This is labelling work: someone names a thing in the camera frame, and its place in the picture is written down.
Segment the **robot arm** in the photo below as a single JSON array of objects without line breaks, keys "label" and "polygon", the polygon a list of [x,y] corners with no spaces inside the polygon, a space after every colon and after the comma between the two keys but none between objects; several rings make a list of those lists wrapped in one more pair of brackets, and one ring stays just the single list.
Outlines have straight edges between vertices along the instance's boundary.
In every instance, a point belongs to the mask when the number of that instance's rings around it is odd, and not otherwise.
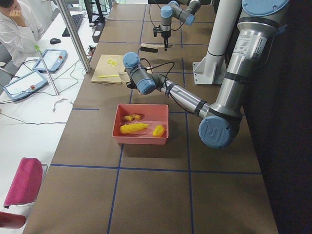
[{"label": "robot arm", "polygon": [[165,51],[167,51],[169,47],[168,41],[172,31],[172,18],[179,20],[183,24],[192,25],[195,20],[195,13],[200,7],[200,0],[191,0],[186,10],[183,10],[177,1],[172,0],[160,8],[160,25],[153,28],[153,34],[154,37],[156,37],[157,34],[161,34]]},{"label": "robot arm", "polygon": [[251,73],[267,40],[282,26],[287,0],[222,0],[219,2],[207,54],[193,63],[196,84],[219,84],[216,101],[208,104],[164,75],[149,74],[137,53],[129,52],[123,64],[129,88],[146,95],[163,92],[182,108],[201,117],[199,136],[211,148],[228,146],[239,131],[241,106]]}]

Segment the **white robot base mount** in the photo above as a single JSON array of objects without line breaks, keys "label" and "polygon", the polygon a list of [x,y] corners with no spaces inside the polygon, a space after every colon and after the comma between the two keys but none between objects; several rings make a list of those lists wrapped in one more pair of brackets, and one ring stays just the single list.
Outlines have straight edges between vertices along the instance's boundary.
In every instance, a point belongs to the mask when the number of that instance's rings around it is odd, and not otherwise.
[{"label": "white robot base mount", "polygon": [[195,84],[220,85],[225,74],[223,56],[207,53],[200,62],[193,62]]}]

